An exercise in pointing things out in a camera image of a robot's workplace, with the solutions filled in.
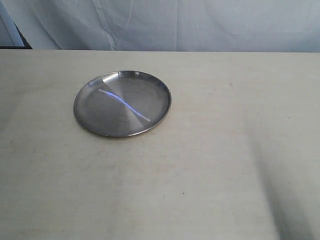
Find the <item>clear plastic strip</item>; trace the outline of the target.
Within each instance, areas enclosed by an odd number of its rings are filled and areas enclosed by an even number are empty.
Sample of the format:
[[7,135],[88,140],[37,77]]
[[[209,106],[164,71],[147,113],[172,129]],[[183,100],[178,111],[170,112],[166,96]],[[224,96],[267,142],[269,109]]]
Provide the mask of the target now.
[[151,120],[144,116],[143,114],[141,114],[140,112],[138,112],[136,109],[134,109],[130,104],[128,104],[126,101],[124,101],[121,97],[119,97],[118,95],[110,92],[110,91],[106,91],[106,90],[102,90],[102,89],[98,89],[99,92],[104,93],[114,99],[116,99],[117,101],[119,101],[120,103],[122,103],[125,107],[127,107],[133,114],[137,115],[138,117],[150,122]]

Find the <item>round silver metal plate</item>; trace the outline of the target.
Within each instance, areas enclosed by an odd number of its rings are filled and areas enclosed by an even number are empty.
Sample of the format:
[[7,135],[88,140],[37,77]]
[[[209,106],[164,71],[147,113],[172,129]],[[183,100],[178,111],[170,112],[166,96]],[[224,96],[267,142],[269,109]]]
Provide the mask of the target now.
[[73,114],[79,125],[93,134],[125,138],[156,127],[171,105],[171,92],[159,78],[137,70],[119,70],[86,83],[75,97]]

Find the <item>white backdrop curtain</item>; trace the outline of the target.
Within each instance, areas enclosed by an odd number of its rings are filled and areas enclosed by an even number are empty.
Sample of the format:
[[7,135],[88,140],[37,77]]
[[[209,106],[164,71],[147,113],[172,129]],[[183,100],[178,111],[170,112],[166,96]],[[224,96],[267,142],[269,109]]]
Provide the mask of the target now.
[[317,0],[3,0],[33,49],[320,50]]

